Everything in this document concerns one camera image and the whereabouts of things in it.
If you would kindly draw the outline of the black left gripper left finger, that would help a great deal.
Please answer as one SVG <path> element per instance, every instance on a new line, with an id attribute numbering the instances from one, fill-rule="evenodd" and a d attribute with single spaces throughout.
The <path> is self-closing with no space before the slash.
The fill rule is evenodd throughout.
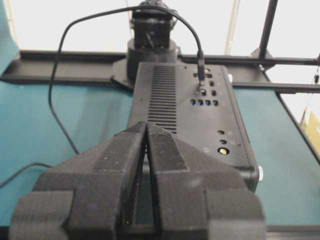
<path id="1" fill-rule="evenodd" d="M 114 240 L 117 227 L 137 211 L 146 123 L 42 173 L 21 197 L 10 225 L 11 240 Z"/>

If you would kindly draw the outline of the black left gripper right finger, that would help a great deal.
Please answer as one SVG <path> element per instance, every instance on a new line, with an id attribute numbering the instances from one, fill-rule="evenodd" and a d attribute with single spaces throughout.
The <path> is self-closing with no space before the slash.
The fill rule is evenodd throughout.
<path id="1" fill-rule="evenodd" d="M 164 240 L 263 240 L 259 198 L 233 167 L 148 123 L 154 221 Z"/>

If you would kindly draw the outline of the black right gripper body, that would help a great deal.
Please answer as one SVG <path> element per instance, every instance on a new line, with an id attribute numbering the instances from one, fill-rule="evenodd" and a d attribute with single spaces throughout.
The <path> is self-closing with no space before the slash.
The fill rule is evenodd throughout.
<path id="1" fill-rule="evenodd" d="M 173 17 L 155 9 L 134 10 L 131 17 L 136 48 L 168 48 Z"/>

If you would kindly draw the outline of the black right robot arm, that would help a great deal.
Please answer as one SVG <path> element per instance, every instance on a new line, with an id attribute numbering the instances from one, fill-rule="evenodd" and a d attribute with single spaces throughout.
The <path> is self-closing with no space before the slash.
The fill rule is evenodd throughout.
<path id="1" fill-rule="evenodd" d="M 166 12 L 155 9 L 132 11 L 130 27 L 134 36 L 127 44 L 126 73 L 136 80 L 141 62 L 175 63 L 176 43 L 170 39 L 177 20 Z"/>

